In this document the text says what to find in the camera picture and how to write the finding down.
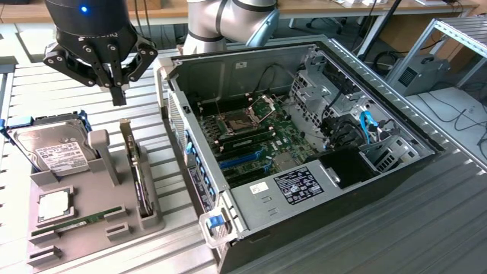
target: blue drive bracket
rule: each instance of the blue drive bracket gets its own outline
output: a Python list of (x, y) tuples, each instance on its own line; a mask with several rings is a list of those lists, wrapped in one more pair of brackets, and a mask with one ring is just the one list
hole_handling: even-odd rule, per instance
[(365, 110), (360, 113), (360, 126), (361, 126), (361, 130), (365, 133), (367, 144), (371, 143), (369, 133), (368, 133), (368, 129), (367, 129), (368, 124), (373, 125), (375, 127), (379, 126), (377, 122), (372, 118), (372, 113), (368, 110)]
[(6, 134), (6, 125), (5, 120), (0, 119), (0, 134), (5, 137), (5, 139), (9, 141), (9, 136)]
[(88, 122), (88, 114), (85, 113), (84, 110), (80, 110), (77, 112), (77, 117), (82, 121), (82, 124), (84, 124), (84, 127), (85, 127), (86, 132), (92, 132), (90, 124)]

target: desk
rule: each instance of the desk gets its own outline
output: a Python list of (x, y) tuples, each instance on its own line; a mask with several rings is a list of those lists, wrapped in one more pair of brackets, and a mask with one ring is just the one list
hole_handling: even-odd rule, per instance
[[(380, 23), (385, 17), (387, 11), (392, 6), (392, 0), (384, 5), (376, 5), (372, 15), (377, 16), (377, 20), (372, 26), (369, 34), (365, 38), (364, 44), (360, 48), (358, 54), (363, 53), (371, 38), (377, 30)], [(471, 0), (461, 0), (463, 13), (460, 16), (465, 16), (472, 8), (477, 6)], [(294, 20), (298, 18), (329, 18), (329, 17), (358, 17), (367, 16), (371, 6), (365, 6), (361, 3), (353, 4), (350, 7), (344, 7), (329, 0), (280, 0), (278, 10), (281, 19), (292, 19), (289, 26), (294, 24)], [(444, 6), (423, 6), (416, 3), (415, 0), (403, 0), (393, 14), (433, 14), (448, 13), (451, 7)], [(186, 23), (186, 1), (185, 0), (165, 0), (161, 10), (149, 10), (149, 23), (150, 25), (168, 25), (177, 23)], [(129, 12), (132, 23), (134, 22), (134, 12)], [(21, 39), (18, 39), (17, 33), (30, 29), (54, 29), (49, 13), (46, 11), (44, 0), (33, 0), (29, 5), (10, 6), (5, 5), (0, 14), (0, 34), (12, 39), (12, 43), (16, 49), (14, 57), (18, 63), (30, 63), (30, 57), (24, 50)]]

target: blue latch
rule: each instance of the blue latch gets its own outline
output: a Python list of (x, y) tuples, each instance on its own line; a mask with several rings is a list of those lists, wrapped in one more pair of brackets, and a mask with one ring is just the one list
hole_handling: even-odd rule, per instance
[(368, 129), (367, 129), (368, 124), (373, 125), (375, 127), (379, 126), (377, 122), (372, 118), (372, 113), (368, 110), (365, 110), (360, 113), (360, 125), (361, 125), (361, 129), (364, 130), (364, 133), (365, 133), (367, 144), (371, 143), (371, 138), (369, 138)]
[(192, 150), (192, 142), (185, 145), (185, 154), (189, 154)]
[(209, 229), (218, 227), (225, 224), (225, 220), (222, 219), (222, 215), (212, 216), (206, 219), (206, 227)]
[(5, 136), (6, 140), (9, 140), (9, 136), (6, 134), (6, 125), (5, 125), (5, 120), (0, 119), (0, 134), (2, 136)]
[(29, 127), (32, 126), (33, 118), (30, 116), (12, 117), (8, 119), (8, 127), (18, 128), (18, 127)]

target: connector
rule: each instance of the connector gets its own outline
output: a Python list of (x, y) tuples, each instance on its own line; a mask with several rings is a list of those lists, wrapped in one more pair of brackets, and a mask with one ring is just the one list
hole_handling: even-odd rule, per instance
[(245, 155), (245, 156), (242, 156), (237, 159), (229, 160), (226, 162), (221, 162), (220, 163), (220, 168), (221, 169), (222, 168), (229, 168), (229, 167), (237, 166), (238, 164), (242, 164), (242, 163), (257, 160), (260, 158), (260, 155), (261, 155), (262, 151), (264, 151), (264, 148), (261, 148), (258, 151), (256, 151), (252, 154)]

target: black cable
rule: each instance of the black cable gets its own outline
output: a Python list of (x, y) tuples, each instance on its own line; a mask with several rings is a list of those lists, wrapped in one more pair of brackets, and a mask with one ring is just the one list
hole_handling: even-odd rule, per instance
[(142, 26), (140, 25), (138, 9), (137, 9), (137, 0), (133, 0), (133, 4), (134, 4), (134, 8), (136, 8), (136, 19), (137, 19), (138, 31), (140, 31), (140, 34), (142, 36), (145, 36), (144, 35), (144, 32), (142, 32)]
[(371, 10), (369, 10), (369, 12), (368, 12), (368, 15), (367, 15), (367, 19), (365, 19), (365, 22), (361, 24), (361, 26), (360, 26), (360, 28), (358, 28), (358, 32), (356, 33), (356, 36), (354, 36), (354, 39), (353, 39), (353, 44), (350, 44), (350, 51), (353, 50), (353, 48), (354, 48), (354, 43), (356, 43), (356, 40), (358, 39), (358, 37), (360, 37), (360, 33), (361, 33), (361, 30), (364, 29), (364, 26), (367, 26), (368, 25), (368, 23), (369, 23), (369, 20), (372, 20), (372, 18), (371, 18), (371, 15), (372, 15), (372, 11), (373, 11), (373, 8), (375, 8), (375, 3), (376, 3), (377, 1), (376, 0), (373, 0), (373, 4), (372, 4), (372, 8), (371, 8)]
[(161, 30), (164, 32), (164, 37), (165, 37), (165, 40), (166, 40), (166, 44), (169, 44), (169, 47), (170, 47), (169, 37), (166, 37), (166, 32), (165, 32), (165, 25), (161, 25)]
[(340, 126), (342, 125), (342, 124), (348, 124), (348, 125), (350, 125), (352, 127), (353, 127), (353, 129), (357, 131), (357, 133), (358, 133), (358, 135), (360, 135), (360, 137), (363, 138), (363, 140), (365, 141), (367, 140), (367, 136), (365, 136), (365, 133), (364, 133), (364, 131), (361, 130), (361, 128), (356, 125), (356, 124), (353, 124), (350, 121), (348, 121), (348, 120), (345, 120), (345, 121), (341, 121), (338, 124), (337, 124), (337, 127), (336, 127), (336, 130), (334, 130), (334, 132), (330, 134), (330, 136), (329, 136), (329, 143), (330, 144), (334, 144), (334, 142), (337, 141), (336, 139), (332, 141), (332, 138), (333, 138), (333, 135), (338, 132), (338, 129), (340, 129)]
[[(262, 72), (262, 73), (261, 73), (261, 75), (260, 75), (257, 85), (256, 85), (254, 89), (252, 90), (252, 98), (254, 97), (256, 92), (257, 92), (257, 90), (258, 90), (260, 82), (261, 82), (261, 80), (262, 80), (262, 78), (264, 78), (265, 72), (266, 72), (266, 71), (268, 71), (272, 67), (273, 67), (273, 64), (268, 65), (268, 66), (265, 67), (265, 69), (264, 69), (264, 72)], [(272, 74), (272, 80), (270, 80), (270, 82), (268, 83), (268, 86), (272, 84), (272, 82), (273, 82), (273, 78), (274, 78), (274, 71), (273, 71), (273, 74)]]
[[(285, 69), (285, 67), (284, 67), (281, 64), (278, 64), (278, 63), (272, 63), (270, 65), (268, 65), (268, 66), (265, 67), (264, 72), (262, 72), (262, 73), (261, 73), (261, 75), (260, 75), (257, 85), (256, 85), (254, 89), (252, 90), (252, 98), (254, 97), (254, 94), (256, 94), (256, 92), (257, 92), (257, 90), (258, 90), (258, 86), (260, 86), (260, 84), (261, 84), (261, 80), (262, 80), (262, 78), (264, 78), (265, 72), (266, 72), (270, 68), (273, 68), (273, 67), (278, 67), (278, 68), (281, 68), (281, 69), (282, 69), (282, 71), (284, 71), (284, 72), (286, 72), (292, 78), (294, 78), (294, 77), (293, 77), (293, 75), (292, 75), (292, 73), (290, 73), (290, 72)], [(270, 85), (272, 85), (272, 83), (273, 83), (273, 80), (274, 80), (274, 72), (276, 72), (276, 71), (273, 70), (272, 79), (270, 79), (270, 81), (269, 81), (269, 83), (268, 83), (266, 90), (269, 90)]]
[(481, 138), (480, 138), (480, 140), (479, 140), (477, 146), (479, 146), (479, 148), (480, 148), (481, 156), (487, 159), (487, 156), (485, 156), (485, 153), (484, 153), (484, 149), (481, 148), (483, 143), (484, 143), (484, 142), (487, 142), (485, 135), (487, 135), (487, 130), (485, 130), (484, 135), (481, 135)]
[(321, 112), (321, 120), (324, 119), (324, 115), (325, 115), (325, 112), (326, 110), (329, 110), (329, 108), (334, 105), (336, 101), (337, 101), (337, 98), (340, 98), (340, 95), (341, 95), (341, 90), (338, 90), (338, 92), (336, 93), (336, 96), (333, 98), (333, 100), (329, 102), (329, 104), (324, 107), (322, 109), (322, 112)]
[(150, 41), (152, 41), (152, 31), (150, 31), (149, 15), (148, 15), (148, 12), (146, 12), (146, 0), (144, 0), (144, 11), (145, 11), (146, 28), (149, 30), (149, 37), (150, 37)]
[[(459, 112), (459, 115), (457, 115), (457, 116), (456, 116), (452, 120), (444, 120), (444, 119), (441, 119), (441, 118), (439, 117), (437, 113), (436, 113), (436, 112), (433, 111), (433, 109), (431, 108), (431, 106), (429, 106), (429, 105), (427, 104), (427, 102), (424, 101), (424, 99), (423, 99), (423, 98), (419, 96), (419, 94), (417, 94), (419, 99), (423, 101), (423, 103), (425, 104), (425, 106), (428, 107), (428, 109), (433, 112), (435, 116), (439, 118), (439, 120), (440, 120), (440, 121), (443, 121), (443, 122), (445, 122), (445, 123), (455, 121), (453, 128), (455, 128), (455, 130), (456, 130), (456, 131), (467, 130), (467, 129), (469, 129), (469, 128), (475, 127), (475, 126), (481, 126), (481, 127), (484, 127), (484, 128), (485, 128), (485, 133), (484, 133), (484, 134), (483, 134), (483, 136), (480, 137), (480, 140), (479, 140), (479, 142), (477, 142), (477, 146), (479, 146), (480, 153), (481, 153), (483, 157), (487, 159), (485, 154), (484, 154), (484, 151), (483, 151), (483, 147), (481, 147), (481, 144), (483, 144), (484, 142), (487, 142), (487, 139), (485, 139), (485, 135), (487, 135), (487, 121), (483, 121), (483, 122), (477, 123), (477, 122), (476, 122), (472, 118), (469, 118), (468, 116), (465, 116), (464, 112), (465, 112), (465, 110), (467, 110), (467, 109), (464, 109), (463, 111), (457, 110), (457, 109), (455, 108), (455, 106), (452, 106), (451, 104), (448, 104), (447, 102), (444, 102), (443, 100), (440, 100), (436, 96), (433, 96), (433, 94), (432, 94), (432, 93), (429, 93), (429, 92), (428, 92), (428, 94), (429, 94), (429, 95), (431, 95), (431, 97), (433, 97), (433, 98), (435, 98), (439, 102), (441, 102), (443, 104), (448, 105), (449, 107), (452, 107), (452, 108), (453, 108), (453, 109)], [(464, 127), (464, 128), (457, 128), (457, 121), (459, 121), (459, 119), (460, 119), (460, 117), (461, 117), (461, 116), (467, 117), (467, 119), (468, 119), (469, 121), (472, 121), (472, 122), (473, 122), (473, 124), (472, 124), (472, 125), (469, 125), (469, 126), (467, 126), (467, 127)]]

